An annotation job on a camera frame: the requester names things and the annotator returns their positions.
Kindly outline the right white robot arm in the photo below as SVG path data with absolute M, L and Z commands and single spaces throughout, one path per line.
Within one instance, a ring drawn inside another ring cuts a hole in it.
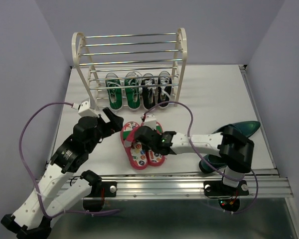
M 187 136 L 175 131 L 158 133 L 148 126 L 139 127 L 134 139 L 161 155 L 196 153 L 219 157 L 225 164 L 219 188 L 224 194 L 234 192 L 245 174 L 251 172 L 254 142 L 232 127 L 214 134 Z

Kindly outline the cream shoe rack chrome bars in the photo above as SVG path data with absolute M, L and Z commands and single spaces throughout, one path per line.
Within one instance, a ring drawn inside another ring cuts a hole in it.
M 95 101 L 97 110 L 112 109 L 107 92 L 109 88 L 105 83 L 108 73 L 114 73 L 120 79 L 122 108 L 130 109 L 125 88 L 140 88 L 139 108 L 144 108 L 141 82 L 144 74 L 153 74 L 156 83 L 155 106 L 159 106 L 158 77 L 162 71 L 168 71 L 172 78 L 172 84 L 167 85 L 172 86 L 168 103 L 172 105 L 180 98 L 187 63 L 187 35 L 184 28 L 176 32 L 152 34 L 88 36 L 76 32 L 72 36 L 72 59 L 88 98 Z M 124 86 L 126 75 L 133 71 L 141 74 L 140 84 Z

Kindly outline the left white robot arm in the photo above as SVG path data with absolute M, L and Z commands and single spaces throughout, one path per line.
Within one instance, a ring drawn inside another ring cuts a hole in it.
M 1 224 L 16 234 L 18 239 L 46 239 L 51 222 L 69 212 L 85 196 L 104 195 L 102 178 L 91 170 L 82 172 L 75 184 L 61 195 L 62 186 L 73 177 L 106 137 L 120 132 L 124 119 L 109 108 L 103 109 L 109 121 L 91 113 L 81 117 L 51 157 L 46 171 L 26 201 L 12 214 L 4 215 Z

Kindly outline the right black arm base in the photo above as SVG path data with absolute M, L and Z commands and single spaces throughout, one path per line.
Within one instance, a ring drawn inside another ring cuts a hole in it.
M 239 182 L 238 187 L 223 184 L 222 180 L 205 181 L 204 195 L 209 199 L 217 199 L 221 209 L 237 212 L 240 208 L 240 196 L 249 196 L 249 189 L 245 180 Z

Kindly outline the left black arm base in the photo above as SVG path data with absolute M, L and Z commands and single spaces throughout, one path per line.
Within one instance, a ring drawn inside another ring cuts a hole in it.
M 101 176 L 91 170 L 84 171 L 73 185 L 70 184 L 70 189 L 79 193 L 79 200 L 84 199 L 84 211 L 72 211 L 73 213 L 104 217 L 118 214 L 121 211 L 120 209 L 104 210 L 105 199 L 116 197 L 117 182 L 103 182 Z

